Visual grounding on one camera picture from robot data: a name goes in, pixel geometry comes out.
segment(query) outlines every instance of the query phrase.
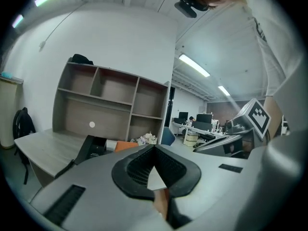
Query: computer monitor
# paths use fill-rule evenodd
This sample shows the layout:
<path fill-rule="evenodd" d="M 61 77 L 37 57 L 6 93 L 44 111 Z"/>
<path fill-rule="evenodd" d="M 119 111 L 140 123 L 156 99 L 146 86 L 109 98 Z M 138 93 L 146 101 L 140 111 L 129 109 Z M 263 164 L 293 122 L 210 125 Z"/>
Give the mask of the computer monitor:
<path fill-rule="evenodd" d="M 212 115 L 211 114 L 197 114 L 197 121 L 212 123 Z"/>
<path fill-rule="evenodd" d="M 185 119 L 185 121 L 188 120 L 188 112 L 180 112 L 179 113 L 179 118 L 180 119 Z"/>

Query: white shirt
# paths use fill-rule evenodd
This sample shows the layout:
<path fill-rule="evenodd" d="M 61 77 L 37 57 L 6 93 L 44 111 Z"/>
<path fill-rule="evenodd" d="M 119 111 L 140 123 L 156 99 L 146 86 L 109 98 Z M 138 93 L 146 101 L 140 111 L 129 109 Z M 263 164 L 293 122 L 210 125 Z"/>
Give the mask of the white shirt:
<path fill-rule="evenodd" d="M 268 75 L 266 95 L 273 96 L 284 80 L 304 64 L 305 48 L 293 23 L 276 0 L 246 1 L 260 23 L 258 42 Z"/>

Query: white wall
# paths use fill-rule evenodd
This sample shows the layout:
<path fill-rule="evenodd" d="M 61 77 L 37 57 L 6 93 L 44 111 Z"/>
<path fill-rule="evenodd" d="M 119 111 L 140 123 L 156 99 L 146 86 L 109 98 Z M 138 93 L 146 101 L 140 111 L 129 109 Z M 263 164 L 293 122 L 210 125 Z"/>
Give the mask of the white wall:
<path fill-rule="evenodd" d="M 56 88 L 69 57 L 82 54 L 95 65 L 160 83 L 171 81 L 177 24 L 143 8 L 85 4 L 71 14 L 39 51 L 39 44 L 67 16 L 49 19 L 15 43 L 5 71 L 24 80 L 22 106 L 37 130 L 51 128 Z"/>
<path fill-rule="evenodd" d="M 188 112 L 188 118 L 191 116 L 196 118 L 204 105 L 204 101 L 200 98 L 197 98 L 186 91 L 175 89 L 171 118 L 179 117 L 179 112 Z M 173 128 L 171 123 L 169 127 L 174 133 L 176 133 L 176 129 Z"/>

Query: ceiling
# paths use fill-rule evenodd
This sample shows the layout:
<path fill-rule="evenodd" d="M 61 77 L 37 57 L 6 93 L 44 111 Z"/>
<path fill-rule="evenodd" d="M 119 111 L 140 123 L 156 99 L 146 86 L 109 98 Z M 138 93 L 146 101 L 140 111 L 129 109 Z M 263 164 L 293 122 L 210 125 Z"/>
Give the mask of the ceiling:
<path fill-rule="evenodd" d="M 266 73 L 255 37 L 255 22 L 249 10 L 239 4 L 197 12 L 186 18 L 174 4 L 179 0 L 49 0 L 46 6 L 27 6 L 22 26 L 60 8 L 86 2 L 113 2 L 139 6 L 164 14 L 178 22 L 172 85 L 209 102 L 226 100 L 218 89 L 224 86 L 234 100 L 262 98 Z M 203 77 L 178 59 L 185 53 L 211 76 Z"/>

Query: black bag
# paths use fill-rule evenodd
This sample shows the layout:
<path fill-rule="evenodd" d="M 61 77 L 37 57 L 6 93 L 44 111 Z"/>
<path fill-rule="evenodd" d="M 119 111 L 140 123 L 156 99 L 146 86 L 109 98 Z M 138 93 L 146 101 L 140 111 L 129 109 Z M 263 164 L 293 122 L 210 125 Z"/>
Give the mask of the black bag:
<path fill-rule="evenodd" d="M 73 63 L 77 63 L 77 64 L 90 64 L 90 65 L 93 65 L 92 61 L 89 61 L 85 56 L 79 55 L 79 54 L 75 54 L 73 56 L 72 62 Z"/>
<path fill-rule="evenodd" d="M 23 136 L 27 136 L 31 133 L 35 133 L 35 128 L 32 122 L 31 117 L 28 114 L 28 109 L 23 108 L 22 110 L 18 110 L 13 120 L 13 137 L 14 140 L 21 138 Z M 28 168 L 27 165 L 30 164 L 29 159 L 26 157 L 23 152 L 16 147 L 16 151 L 14 155 L 19 154 L 22 164 L 26 168 L 26 174 L 24 179 L 24 185 L 27 184 L 28 181 Z"/>

